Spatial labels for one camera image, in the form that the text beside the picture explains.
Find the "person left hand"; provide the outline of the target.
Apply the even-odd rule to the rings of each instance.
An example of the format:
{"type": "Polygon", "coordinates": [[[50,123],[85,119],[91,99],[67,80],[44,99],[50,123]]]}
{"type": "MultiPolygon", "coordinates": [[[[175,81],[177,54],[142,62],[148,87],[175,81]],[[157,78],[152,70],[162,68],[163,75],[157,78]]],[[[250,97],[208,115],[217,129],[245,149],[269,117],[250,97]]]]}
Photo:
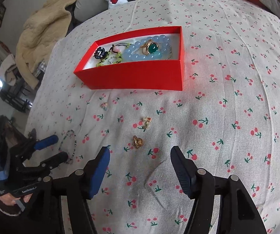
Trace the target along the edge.
{"type": "MultiPolygon", "coordinates": [[[[32,194],[29,194],[22,197],[22,199],[24,200],[25,203],[28,203],[31,196],[32,194]]],[[[14,206],[16,204],[16,201],[18,200],[20,200],[20,198],[16,198],[10,193],[4,194],[3,196],[0,197],[0,201],[7,206],[14,206]]]]}

